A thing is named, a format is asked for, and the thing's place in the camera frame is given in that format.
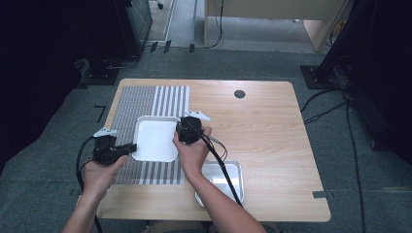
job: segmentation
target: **gray carpet floor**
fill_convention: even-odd
[[[277,51],[145,50],[139,62],[120,71],[118,83],[124,78],[288,81],[302,106],[317,91],[307,89],[299,65],[317,65],[323,58],[319,53]],[[0,232],[61,230],[78,199],[78,149],[103,126],[107,116],[106,111],[96,122],[101,109],[94,105],[109,108],[116,89],[117,85],[74,89],[41,138],[6,164],[0,178]],[[342,101],[339,92],[325,94],[311,102],[302,117],[309,118]],[[306,125],[331,220],[278,222],[285,232],[361,232],[355,159],[345,111],[340,108]],[[412,232],[411,165],[390,151],[372,150],[358,111],[350,108],[349,116],[358,149],[366,232]],[[141,232],[146,225],[144,220],[102,219],[101,223],[105,232],[122,233]]]

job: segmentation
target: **black and white striped cloth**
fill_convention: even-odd
[[[133,142],[139,117],[182,117],[188,109],[189,86],[125,86],[112,124],[112,129],[119,132],[117,145]],[[178,159],[151,162],[137,161],[129,156],[115,184],[179,184],[184,181]]]

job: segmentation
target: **black cable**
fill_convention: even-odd
[[[332,91],[336,91],[336,90],[340,90],[340,89],[327,89],[327,90],[322,90],[322,91],[319,91],[319,92],[315,93],[314,95],[312,95],[312,96],[306,101],[305,105],[300,109],[300,112],[302,113],[302,112],[306,109],[306,107],[308,107],[309,103],[310,103],[313,99],[315,99],[316,97],[318,97],[318,96],[320,96],[320,95],[323,95],[323,94],[325,94],[325,93],[329,93],[329,92],[332,92]]]
[[[82,157],[82,152],[83,152],[83,150],[85,149],[86,144],[87,144],[90,140],[92,140],[92,139],[94,139],[94,137],[93,137],[93,136],[90,136],[90,137],[88,137],[88,138],[82,143],[82,146],[81,146],[80,149],[79,149],[78,157],[77,157],[77,160],[76,160],[76,177],[77,177],[77,179],[78,179],[79,186],[80,186],[80,188],[82,189],[82,191],[83,191],[84,188],[85,188],[85,183],[83,182],[83,177],[82,177],[82,168],[83,168],[88,162],[90,162],[92,159],[89,160],[89,161],[87,161],[87,162],[85,162],[85,163],[82,165],[82,167],[80,166],[80,159],[81,159],[81,157]],[[103,233],[103,229],[102,229],[102,226],[100,225],[100,221],[99,221],[99,218],[97,217],[97,215],[94,216],[94,224],[96,225],[97,232]]]
[[[113,69],[126,69],[126,68],[129,68],[134,63],[136,63],[136,61],[139,59],[139,56],[132,56],[132,58],[134,58],[134,60],[128,65],[125,65],[125,66],[111,66],[110,65],[110,66],[106,66],[106,69],[113,70]]]
[[[218,40],[215,42],[215,44],[211,47],[205,47],[205,49],[212,49],[216,47],[218,44],[220,44],[223,41],[223,27],[222,27],[222,17],[223,17],[223,5],[224,5],[224,0],[222,0],[221,3],[221,15],[220,15],[220,23],[218,23],[218,18],[215,18],[216,24],[218,25],[219,28],[219,37]]]
[[[349,118],[349,102],[347,102],[346,105],[346,119],[348,122],[348,128],[349,128],[349,134],[351,136],[351,141],[352,141],[352,147],[354,149],[354,158],[355,158],[355,171],[357,175],[357,185],[358,185],[358,192],[360,194],[360,220],[361,220],[361,232],[365,233],[366,232],[366,226],[364,222],[364,206],[363,206],[363,193],[361,189],[361,178],[360,178],[360,169],[359,169],[359,163],[358,163],[358,151],[357,151],[357,145],[355,143],[355,138],[354,138],[354,133],[352,131],[352,126],[351,126],[351,121]]]
[[[328,113],[332,112],[333,110],[339,109],[340,107],[344,106],[346,103],[347,103],[347,102],[345,101],[345,102],[340,103],[340,104],[336,105],[335,107],[333,107],[333,108],[331,108],[331,109],[329,109],[329,110],[327,110],[327,111],[325,111],[325,112],[323,112],[323,113],[321,113],[321,114],[318,114],[318,115],[316,115],[316,116],[312,116],[312,117],[306,119],[306,120],[304,121],[304,123],[305,123],[305,124],[312,123],[313,121],[318,120],[319,118],[321,118],[321,117],[324,116],[324,115],[327,115]]]
[[[197,129],[191,125],[188,121],[187,124],[190,126],[191,129],[194,130],[194,132],[196,132],[196,134],[200,137],[200,139],[206,144],[206,147],[209,149],[209,151],[215,156],[216,160],[218,160],[219,165],[221,166],[222,172],[224,177],[227,180],[227,184],[229,185],[229,188],[233,194],[234,199],[236,200],[236,203],[243,207],[242,202],[240,201],[239,197],[237,196],[237,192],[234,189],[233,183],[231,182],[230,176],[227,173],[226,167],[224,165],[224,162],[221,160],[221,157],[216,153],[215,149],[213,148],[213,146],[211,146],[210,141],[208,142],[205,137],[203,136],[203,133],[198,132]]]

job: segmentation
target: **person's left hand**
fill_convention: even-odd
[[[126,163],[127,159],[128,156],[123,155],[110,166],[103,166],[94,161],[86,164],[83,196],[89,195],[101,201],[105,197],[107,189],[115,181],[115,175],[119,168]]]

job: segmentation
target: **table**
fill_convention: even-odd
[[[204,46],[208,47],[208,17],[221,15],[222,0],[205,0]],[[306,19],[303,24],[315,51],[344,12],[349,0],[225,0],[223,17]]]
[[[242,166],[244,207],[259,221],[328,221],[324,191],[298,109],[287,82],[147,80],[120,82],[106,120],[111,127],[125,86],[188,85],[189,109],[224,143],[228,159]],[[236,98],[234,91],[245,91]],[[103,218],[210,220],[183,184],[112,185],[97,215]]]

